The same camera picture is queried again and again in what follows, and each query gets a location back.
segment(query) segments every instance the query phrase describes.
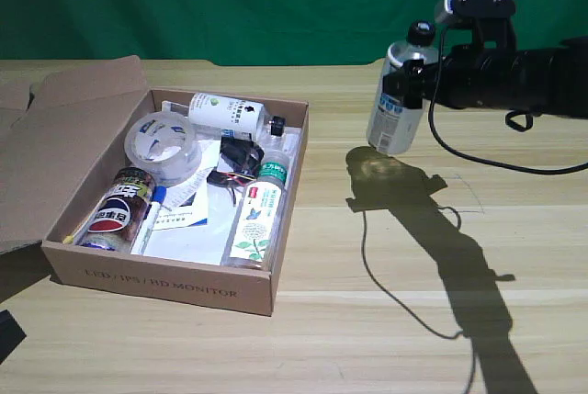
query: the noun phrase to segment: white marker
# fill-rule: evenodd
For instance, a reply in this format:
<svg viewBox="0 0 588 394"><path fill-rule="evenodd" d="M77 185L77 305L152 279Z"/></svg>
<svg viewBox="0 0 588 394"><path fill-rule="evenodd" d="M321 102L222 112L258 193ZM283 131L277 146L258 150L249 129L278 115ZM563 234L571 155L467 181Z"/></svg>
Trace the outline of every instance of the white marker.
<svg viewBox="0 0 588 394"><path fill-rule="evenodd" d="M153 230L153 226L155 225L155 220L157 220L159 210L162 208L162 203L164 202L166 191L167 189L163 186L155 187L155 190L153 191L151 207L149 208L147 216L141 224L139 233L137 233L137 238L135 239L135 242L132 245L132 249L130 249L130 254L143 254L143 252L145 251L147 241L149 241L149 238L151 237L151 232Z"/></svg>

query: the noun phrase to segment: bottle label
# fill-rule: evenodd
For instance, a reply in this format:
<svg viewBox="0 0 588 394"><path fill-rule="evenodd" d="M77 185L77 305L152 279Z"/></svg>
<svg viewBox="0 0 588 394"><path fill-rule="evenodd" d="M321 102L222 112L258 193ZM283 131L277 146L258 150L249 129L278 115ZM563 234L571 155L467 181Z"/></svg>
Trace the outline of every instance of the bottle label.
<svg viewBox="0 0 588 394"><path fill-rule="evenodd" d="M273 176L277 178L282 184L286 183L286 176L288 175L288 169L286 166L276 162L266 162L261 165L259 176Z"/></svg>
<svg viewBox="0 0 588 394"><path fill-rule="evenodd" d="M271 247L270 236L281 196L278 186L265 181L255 182L245 189L243 207L232 240L231 258L259 263L264 260Z"/></svg>

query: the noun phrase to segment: soda can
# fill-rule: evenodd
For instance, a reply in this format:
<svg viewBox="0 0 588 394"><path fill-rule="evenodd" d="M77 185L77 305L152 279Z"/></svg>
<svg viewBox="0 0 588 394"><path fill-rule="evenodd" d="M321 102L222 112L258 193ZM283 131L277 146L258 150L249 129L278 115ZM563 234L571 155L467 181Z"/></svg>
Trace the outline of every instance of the soda can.
<svg viewBox="0 0 588 394"><path fill-rule="evenodd" d="M129 253L149 209L155 180L136 167L121 169L79 245Z"/></svg>

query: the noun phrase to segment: bottle with leaf label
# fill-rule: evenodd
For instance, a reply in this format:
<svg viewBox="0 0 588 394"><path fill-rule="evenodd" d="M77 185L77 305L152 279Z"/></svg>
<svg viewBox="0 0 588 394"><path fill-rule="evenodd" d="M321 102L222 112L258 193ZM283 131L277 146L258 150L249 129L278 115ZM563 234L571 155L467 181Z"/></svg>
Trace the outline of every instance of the bottle with leaf label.
<svg viewBox="0 0 588 394"><path fill-rule="evenodd" d="M243 191L221 265L258 270L271 265L290 164L282 150L283 133L284 119L274 117L263 141L259 175Z"/></svg>

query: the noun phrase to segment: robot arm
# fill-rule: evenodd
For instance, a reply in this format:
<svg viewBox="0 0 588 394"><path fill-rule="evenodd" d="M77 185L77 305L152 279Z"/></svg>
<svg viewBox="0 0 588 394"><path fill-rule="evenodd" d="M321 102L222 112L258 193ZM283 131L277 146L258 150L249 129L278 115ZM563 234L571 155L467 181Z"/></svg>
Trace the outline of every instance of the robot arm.
<svg viewBox="0 0 588 394"><path fill-rule="evenodd" d="M588 118L588 36L566 39L559 47L517 51L514 13L512 0L440 1L435 21L445 25L442 34L469 30L471 43L454 46L440 63L407 61L384 77L383 91L433 99L437 88L436 103L510 110L507 123L516 115L531 123L542 114ZM512 120L509 124L515 128Z"/></svg>

